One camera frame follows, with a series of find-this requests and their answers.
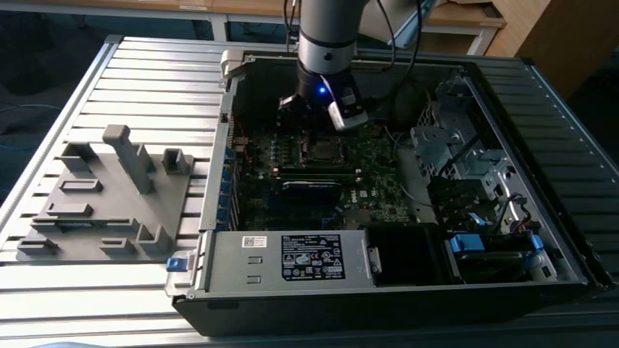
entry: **aluminum extrusion table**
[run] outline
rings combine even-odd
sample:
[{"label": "aluminum extrusion table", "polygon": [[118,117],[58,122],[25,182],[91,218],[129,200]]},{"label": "aluminum extrusion table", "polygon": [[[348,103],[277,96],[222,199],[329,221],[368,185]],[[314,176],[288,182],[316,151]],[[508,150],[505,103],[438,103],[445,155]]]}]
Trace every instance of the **aluminum extrusion table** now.
[{"label": "aluminum extrusion table", "polygon": [[[222,50],[282,51],[279,45],[213,43],[154,38],[107,38],[75,91],[57,117],[33,159],[0,209],[0,342],[2,347],[31,347],[75,341],[114,347],[249,344],[290,342],[409,341],[489,334],[546,334],[616,329],[617,293],[582,304],[566,304],[526,315],[509,323],[472,327],[421,328],[405,332],[330,333],[318,336],[209,339],[201,337],[174,312],[163,293],[163,265],[21,265],[15,245],[29,231],[29,221],[45,203],[63,165],[54,160],[66,141],[91,141],[98,152],[106,124],[131,128],[130,140],[143,143],[150,154],[167,146],[194,156],[191,182],[183,201],[183,217],[175,245],[191,249],[198,236],[205,177],[209,172],[213,133],[219,114],[219,56]],[[361,51],[361,55],[382,55]],[[424,55],[428,59],[450,56]],[[480,67],[493,91],[566,199],[576,222],[589,232],[600,259],[619,272],[610,232],[619,225],[612,209],[619,188],[617,168],[600,151],[573,114],[530,65],[517,59],[457,57]],[[572,166],[574,157],[581,165]]]}]

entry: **barcode sticker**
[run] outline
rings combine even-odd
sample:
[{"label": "barcode sticker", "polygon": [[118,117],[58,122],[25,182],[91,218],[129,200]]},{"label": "barcode sticker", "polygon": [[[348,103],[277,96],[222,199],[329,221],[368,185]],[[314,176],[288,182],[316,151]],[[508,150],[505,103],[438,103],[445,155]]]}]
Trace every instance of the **barcode sticker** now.
[{"label": "barcode sticker", "polygon": [[203,6],[178,6],[181,9],[189,9],[189,10],[193,10],[193,11],[205,11],[205,7]]},{"label": "barcode sticker", "polygon": [[265,236],[259,236],[259,237],[243,236],[241,247],[242,248],[265,248],[266,237]]}]

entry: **blue latch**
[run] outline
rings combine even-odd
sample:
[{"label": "blue latch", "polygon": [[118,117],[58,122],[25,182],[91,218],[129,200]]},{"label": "blue latch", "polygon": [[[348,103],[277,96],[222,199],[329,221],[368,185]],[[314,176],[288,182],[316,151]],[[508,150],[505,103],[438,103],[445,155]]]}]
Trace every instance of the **blue latch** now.
[{"label": "blue latch", "polygon": [[226,222],[226,220],[227,220],[227,210],[218,209],[215,211],[215,219],[217,219],[217,221]]},{"label": "blue latch", "polygon": [[534,250],[542,249],[542,241],[541,241],[541,238],[536,234],[530,236],[530,242],[532,242],[532,247],[534,248]]},{"label": "blue latch", "polygon": [[458,234],[448,241],[453,252],[481,252],[485,250],[478,234]]},{"label": "blue latch", "polygon": [[474,223],[478,226],[485,226],[486,225],[485,220],[477,214],[474,214],[473,212],[469,212],[468,216],[474,220]]},{"label": "blue latch", "polygon": [[227,183],[221,183],[221,189],[219,189],[221,193],[229,194],[229,193],[230,193],[230,187],[231,187],[230,184],[227,184]]},{"label": "blue latch", "polygon": [[165,262],[167,272],[186,272],[187,260],[181,257],[170,257]]},{"label": "blue latch", "polygon": [[225,181],[230,181],[230,179],[231,179],[231,173],[227,172],[226,170],[223,170],[223,171],[221,172],[221,179],[223,179]]},{"label": "blue latch", "polygon": [[230,197],[229,196],[219,196],[219,207],[221,208],[227,208],[230,206]]}]

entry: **warning label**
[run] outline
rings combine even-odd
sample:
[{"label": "warning label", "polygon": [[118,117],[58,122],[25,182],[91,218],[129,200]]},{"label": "warning label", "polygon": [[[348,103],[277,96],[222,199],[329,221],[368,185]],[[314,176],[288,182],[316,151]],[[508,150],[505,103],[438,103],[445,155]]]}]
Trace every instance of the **warning label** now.
[{"label": "warning label", "polygon": [[338,234],[281,236],[281,277],[285,281],[345,279]]}]

